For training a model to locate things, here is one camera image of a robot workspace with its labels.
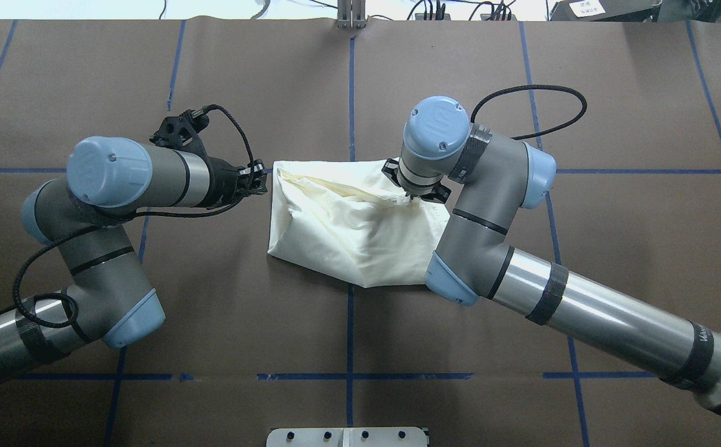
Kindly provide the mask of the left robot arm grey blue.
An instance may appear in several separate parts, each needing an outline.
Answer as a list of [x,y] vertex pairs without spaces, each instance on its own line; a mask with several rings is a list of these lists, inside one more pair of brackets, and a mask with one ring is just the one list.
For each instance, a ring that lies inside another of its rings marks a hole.
[[13,305],[0,314],[0,385],[88,343],[130,345],[165,321],[124,225],[142,216],[196,219],[267,191],[267,170],[248,155],[233,165],[207,153],[207,105],[163,119],[147,144],[93,136],[75,146],[64,176],[22,205],[25,231],[42,244],[19,268]]

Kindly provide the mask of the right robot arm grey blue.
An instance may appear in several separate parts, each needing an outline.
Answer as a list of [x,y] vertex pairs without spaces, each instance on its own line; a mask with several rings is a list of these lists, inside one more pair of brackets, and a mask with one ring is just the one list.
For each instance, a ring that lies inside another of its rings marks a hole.
[[456,99],[409,111],[402,151],[383,173],[409,196],[443,204],[462,187],[425,272],[426,286],[460,305],[487,298],[690,392],[721,416],[721,333],[544,260],[507,242],[520,209],[550,198],[553,156],[478,124]]

